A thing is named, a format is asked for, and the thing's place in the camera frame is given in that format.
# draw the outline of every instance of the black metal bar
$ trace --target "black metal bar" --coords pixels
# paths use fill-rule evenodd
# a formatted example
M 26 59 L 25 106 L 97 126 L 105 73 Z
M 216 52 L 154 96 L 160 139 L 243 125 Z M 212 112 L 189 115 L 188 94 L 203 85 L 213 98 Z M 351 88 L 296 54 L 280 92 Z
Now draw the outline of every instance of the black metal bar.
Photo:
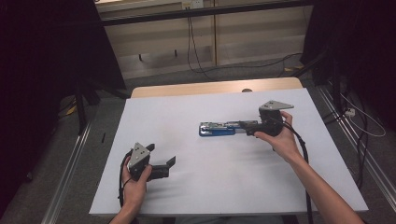
M 248 5 L 231 6 L 231 7 L 205 7 L 205 8 L 196 8 L 190 10 L 155 13 L 155 14 L 148 14 L 141 16 L 109 18 L 109 19 L 103 19 L 101 21 L 65 23 L 58 25 L 58 27 L 113 26 L 113 25 L 129 24 L 129 23 L 146 22 L 146 21 L 165 21 L 165 20 L 182 19 L 188 17 L 212 16 L 212 15 L 220 15 L 220 14 L 260 11 L 260 10 L 286 8 L 286 7 L 304 7 L 304 6 L 314 5 L 321 1 L 322 0 L 292 0 L 292 1 L 275 1 L 275 2 L 267 2 L 267 3 L 259 3 L 259 4 L 248 4 Z

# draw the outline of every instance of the white cable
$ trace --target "white cable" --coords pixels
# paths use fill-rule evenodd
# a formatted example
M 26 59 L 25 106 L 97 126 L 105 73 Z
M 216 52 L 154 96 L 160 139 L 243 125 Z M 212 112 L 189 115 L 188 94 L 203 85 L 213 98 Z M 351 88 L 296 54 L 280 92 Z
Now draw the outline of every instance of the white cable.
M 350 101 L 348 101 L 348 99 L 347 99 L 343 94 L 340 94 L 340 95 L 341 95 L 348 103 L 350 103 Z M 350 104 L 351 104 L 353 107 L 355 107 L 357 110 L 359 110 L 362 114 L 364 114 L 365 116 L 367 116 L 369 119 L 371 119 L 372 121 L 374 121 L 374 122 L 376 123 L 376 125 L 378 125 L 378 127 L 380 127 L 384 133 L 382 133 L 382 134 L 374 134 L 374 133 L 366 132 L 366 131 L 363 130 L 363 128 L 361 128 L 358 124 L 356 124 L 355 122 L 353 122 L 352 117 L 349 116 L 350 122 L 352 122 L 358 129 L 360 129 L 362 132 L 365 132 L 365 133 L 370 134 L 370 135 L 373 136 L 373 137 L 383 137 L 383 136 L 385 136 L 385 134 L 387 134 L 387 131 L 385 131 L 384 127 L 382 127 L 382 125 L 380 125 L 375 119 L 373 119 L 372 117 L 370 117 L 370 115 L 368 115 L 368 114 L 364 113 L 363 111 L 361 111 L 357 106 L 353 105 L 352 103 L 350 103 Z

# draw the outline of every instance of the table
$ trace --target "table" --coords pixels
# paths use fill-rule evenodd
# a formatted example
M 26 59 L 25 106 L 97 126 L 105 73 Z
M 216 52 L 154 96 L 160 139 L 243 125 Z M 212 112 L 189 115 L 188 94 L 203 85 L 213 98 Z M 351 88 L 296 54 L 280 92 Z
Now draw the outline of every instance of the table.
M 242 93 L 241 89 L 254 92 Z M 295 105 L 290 113 L 294 128 L 306 142 L 311 166 L 354 210 L 366 211 L 308 92 L 298 79 L 282 78 L 136 89 L 125 105 L 90 214 L 114 216 L 119 211 L 120 161 L 136 141 L 156 144 L 151 164 L 164 164 L 177 156 L 168 178 L 148 183 L 141 216 L 306 212 L 304 187 L 269 144 L 245 134 L 198 135 L 200 121 L 258 119 L 258 107 L 272 99 Z

